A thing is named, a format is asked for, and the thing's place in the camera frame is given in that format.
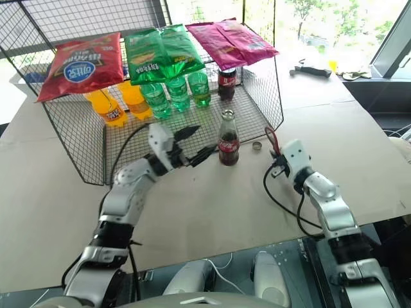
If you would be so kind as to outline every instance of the metal wire mesh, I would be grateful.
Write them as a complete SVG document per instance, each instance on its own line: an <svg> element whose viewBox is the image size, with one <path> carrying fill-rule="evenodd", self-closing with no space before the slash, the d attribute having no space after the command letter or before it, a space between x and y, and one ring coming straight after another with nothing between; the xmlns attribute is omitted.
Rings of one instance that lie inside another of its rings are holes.
<svg viewBox="0 0 411 308"><path fill-rule="evenodd" d="M252 24L247 19L248 15L254 14L252 7L246 6L246 11L242 12L242 5L242 0L30 0L0 3L1 56L13 63L28 86L38 94L53 60L56 44L68 40L92 39L115 31L120 31L124 37L142 28L171 23L220 21L231 17L241 21L243 13L246 23ZM173 132L191 124L201 125L194 136L180 142L184 153L192 157L203 146L216 142L220 114L226 108L236 113L241 141L259 137L267 122L277 128L283 121L283 113L275 61L238 68L234 98L229 104L223 103L216 93L218 67L189 35L205 63L212 95L209 108L197 109L191 102L188 111L180 113L174 110L169 119L161 121ZM125 78L128 78L123 39L120 40L120 46ZM127 106L117 87L111 86L109 91L126 110ZM128 113L128 123L124 127L105 126L92 110L91 104L78 94L47 102L44 109L79 175L90 184L103 185L109 182L109 172L124 140L144 123ZM149 151L146 132L142 131L125 148L118 167Z"/></svg>

